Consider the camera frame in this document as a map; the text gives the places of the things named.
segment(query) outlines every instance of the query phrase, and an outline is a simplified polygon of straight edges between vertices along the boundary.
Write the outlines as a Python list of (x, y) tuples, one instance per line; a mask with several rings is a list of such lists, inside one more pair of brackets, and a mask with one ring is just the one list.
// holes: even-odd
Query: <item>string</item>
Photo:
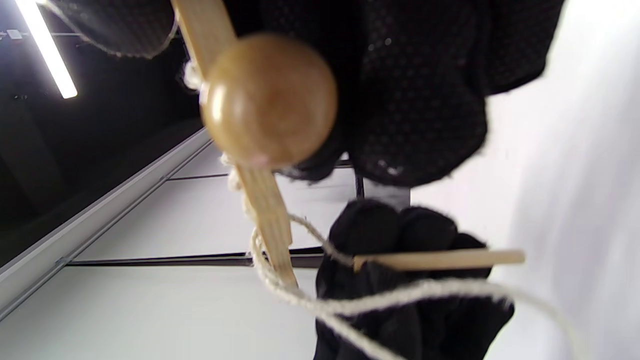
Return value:
[[(230, 159), (223, 154), (222, 163), (232, 165)], [(232, 176), (235, 168), (229, 174), (229, 188), (242, 190), (237, 174)], [(246, 204), (243, 194), (243, 205)], [(348, 267), (353, 266), (353, 258), (338, 251), (322, 236), (310, 222), (304, 218), (289, 214), (291, 222), (302, 225), (321, 244), (325, 254), (333, 260)], [(517, 300), (528, 303), (557, 323), (567, 335), (572, 346), (575, 360), (588, 360), (586, 348), (582, 346), (580, 338), (569, 321), (553, 306), (545, 301), (518, 290), (499, 284), (477, 279), (424, 279), (394, 290), (362, 297), (353, 300), (322, 300), (314, 299), (297, 287), (288, 285), (273, 269), (263, 255), (264, 244), (257, 228), (253, 230), (250, 243), (250, 253), (258, 276), (267, 288), (290, 305), (299, 306), (310, 311), (316, 318), (327, 325), (333, 332), (349, 341), (360, 349), (366, 356), (375, 360), (406, 360), (402, 356), (384, 347), (377, 341), (362, 334), (356, 328), (338, 315), (353, 316), (374, 310), (399, 307), (426, 299), (442, 299), (446, 297), (489, 297), (494, 301)]]

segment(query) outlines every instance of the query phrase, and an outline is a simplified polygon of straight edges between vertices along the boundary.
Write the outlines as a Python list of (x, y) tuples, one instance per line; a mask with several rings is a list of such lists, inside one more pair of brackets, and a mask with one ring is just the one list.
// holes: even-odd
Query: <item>ceiling light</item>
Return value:
[(69, 71), (67, 71), (67, 67), (62, 61), (62, 57), (60, 57), (56, 44), (53, 42), (53, 38), (49, 33), (49, 29), (47, 29), (47, 25), (44, 23), (36, 1), (15, 0), (15, 2), (18, 4), (18, 9), (20, 9), (29, 27), (29, 32), (36, 41), (62, 97), (68, 99), (69, 97), (76, 96), (78, 92), (74, 86), (74, 82), (71, 80)]

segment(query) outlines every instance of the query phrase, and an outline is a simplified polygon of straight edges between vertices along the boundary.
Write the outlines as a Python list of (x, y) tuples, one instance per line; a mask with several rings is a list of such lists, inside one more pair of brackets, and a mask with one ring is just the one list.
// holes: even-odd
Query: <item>black fabric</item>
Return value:
[[(283, 33), (315, 47), (339, 86), (337, 123), (281, 172), (319, 181), (344, 151), (377, 183), (413, 187), (473, 155), (485, 97), (537, 78), (562, 0), (234, 0), (239, 35)], [(52, 0), (74, 29), (119, 55), (150, 57), (172, 36), (168, 0)]]
[[(374, 200), (347, 205), (334, 223), (329, 240), (349, 254), (483, 248), (473, 236), (459, 233), (455, 223), (435, 211), (408, 208), (397, 213)], [(316, 278), (323, 299), (354, 299), (392, 290), (416, 279), (486, 278), (491, 269), (399, 273), (366, 263), (362, 270), (325, 257)], [(403, 307), (348, 318), (357, 329), (409, 360), (480, 360), (513, 306), (484, 298), (423, 300)], [(316, 322), (315, 360), (367, 359), (322, 322)]]

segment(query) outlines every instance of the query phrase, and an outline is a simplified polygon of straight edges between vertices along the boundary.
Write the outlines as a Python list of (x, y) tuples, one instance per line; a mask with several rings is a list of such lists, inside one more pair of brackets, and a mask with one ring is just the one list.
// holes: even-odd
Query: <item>dark wall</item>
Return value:
[[(71, 32), (44, 15), (52, 32)], [(13, 1), (0, 2), (7, 29), (28, 32)], [(180, 81), (181, 39), (152, 60), (54, 39), (75, 98), (61, 98), (32, 38), (0, 40), (0, 142), (11, 143), (0, 154), (0, 265), (201, 127), (197, 96)], [(46, 192), (54, 200), (34, 200)]]

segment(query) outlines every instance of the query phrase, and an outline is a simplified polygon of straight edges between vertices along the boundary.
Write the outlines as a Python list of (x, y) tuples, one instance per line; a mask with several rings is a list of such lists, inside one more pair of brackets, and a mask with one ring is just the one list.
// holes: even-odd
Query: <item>wooden ball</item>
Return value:
[(239, 164), (276, 169), (297, 164), (322, 146), (335, 122), (337, 87), (312, 48), (261, 34), (220, 55), (200, 101), (218, 147)]

